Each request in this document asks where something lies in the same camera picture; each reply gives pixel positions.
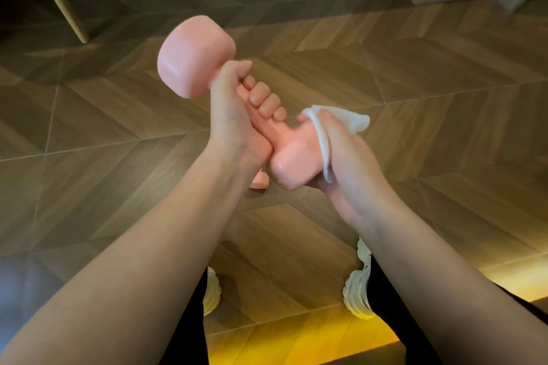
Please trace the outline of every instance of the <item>wooden floor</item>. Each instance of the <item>wooden floor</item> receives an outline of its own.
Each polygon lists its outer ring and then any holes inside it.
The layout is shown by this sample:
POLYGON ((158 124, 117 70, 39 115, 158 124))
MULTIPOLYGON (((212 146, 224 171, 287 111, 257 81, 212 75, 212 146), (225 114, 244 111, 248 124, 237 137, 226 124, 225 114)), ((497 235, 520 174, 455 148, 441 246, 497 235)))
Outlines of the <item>wooden floor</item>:
MULTIPOLYGON (((548 296, 548 0, 0 0, 0 348, 166 195, 208 139, 208 99, 158 78, 160 45, 214 18, 287 107, 371 116, 397 193, 472 265, 548 296)), ((319 364, 395 341, 342 304, 357 236, 318 191, 249 191, 210 265, 212 364, 319 364)))

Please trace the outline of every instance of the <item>person's right hand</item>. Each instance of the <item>person's right hand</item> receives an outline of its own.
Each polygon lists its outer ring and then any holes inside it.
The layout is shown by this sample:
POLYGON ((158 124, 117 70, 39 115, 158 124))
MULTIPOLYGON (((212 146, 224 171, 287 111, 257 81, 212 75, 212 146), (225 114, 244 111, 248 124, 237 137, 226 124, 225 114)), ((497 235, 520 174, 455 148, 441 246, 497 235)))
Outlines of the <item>person's right hand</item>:
MULTIPOLYGON (((297 117, 299 123, 308 118, 297 117)), ((358 135, 350 135, 342 121, 327 110, 319 120, 329 138, 335 182, 319 173, 308 186, 319 188, 345 222, 354 228, 380 222, 384 211, 400 199, 382 174, 373 152, 358 135)))

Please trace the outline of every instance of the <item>pink dumbbell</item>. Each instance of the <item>pink dumbbell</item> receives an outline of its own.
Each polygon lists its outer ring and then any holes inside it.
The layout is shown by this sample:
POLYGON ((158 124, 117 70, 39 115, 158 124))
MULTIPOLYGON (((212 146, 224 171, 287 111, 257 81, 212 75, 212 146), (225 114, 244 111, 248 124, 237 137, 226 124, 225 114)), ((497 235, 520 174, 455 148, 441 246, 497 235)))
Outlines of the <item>pink dumbbell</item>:
MULTIPOLYGON (((158 54, 158 72, 175 93, 183 98, 196 98, 208 92, 223 64, 235 55, 236 44, 217 23, 207 16, 194 16, 166 38, 158 54)), ((274 148, 267 166, 278 185, 296 189, 322 170, 322 153, 311 121, 292 129, 284 122, 264 119, 248 101, 249 92, 243 85, 238 86, 237 93, 244 101, 252 126, 274 148)))

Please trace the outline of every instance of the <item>white wipe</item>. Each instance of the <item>white wipe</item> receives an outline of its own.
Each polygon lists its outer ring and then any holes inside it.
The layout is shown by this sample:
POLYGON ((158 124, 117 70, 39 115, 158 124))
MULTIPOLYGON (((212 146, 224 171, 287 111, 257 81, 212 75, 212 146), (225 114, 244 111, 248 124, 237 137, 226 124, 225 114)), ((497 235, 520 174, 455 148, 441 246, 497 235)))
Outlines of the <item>white wipe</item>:
POLYGON ((329 110, 335 117, 338 117, 350 134, 354 135, 359 132, 363 132, 369 126, 369 116, 358 114, 357 112, 348 111, 340 109, 338 107, 328 107, 328 106, 311 106, 307 109, 304 109, 301 114, 307 116, 314 125, 316 133, 318 134, 319 147, 322 150, 323 157, 323 177, 328 183, 333 183, 335 181, 335 175, 333 175, 331 168, 329 167, 329 138, 327 133, 323 129, 322 125, 319 123, 318 113, 322 109, 329 110))

